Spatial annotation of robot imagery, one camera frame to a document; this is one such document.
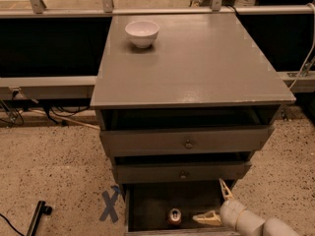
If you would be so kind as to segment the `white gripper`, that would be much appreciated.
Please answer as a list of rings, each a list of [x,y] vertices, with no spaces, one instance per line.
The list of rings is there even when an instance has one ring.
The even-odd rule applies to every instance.
[[[265,220],[250,211],[240,201],[234,200],[233,193],[222,178],[219,178],[222,196],[225,202],[220,207],[220,214],[210,210],[193,216],[193,220],[211,226],[226,226],[241,236],[262,236]]]

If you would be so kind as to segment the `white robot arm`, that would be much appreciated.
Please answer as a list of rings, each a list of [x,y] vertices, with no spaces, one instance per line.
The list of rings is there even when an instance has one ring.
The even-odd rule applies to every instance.
[[[249,210],[236,199],[222,178],[219,178],[224,199],[220,211],[210,210],[194,215],[193,219],[201,224],[225,226],[241,236],[300,236],[289,225],[278,218],[264,219]]]

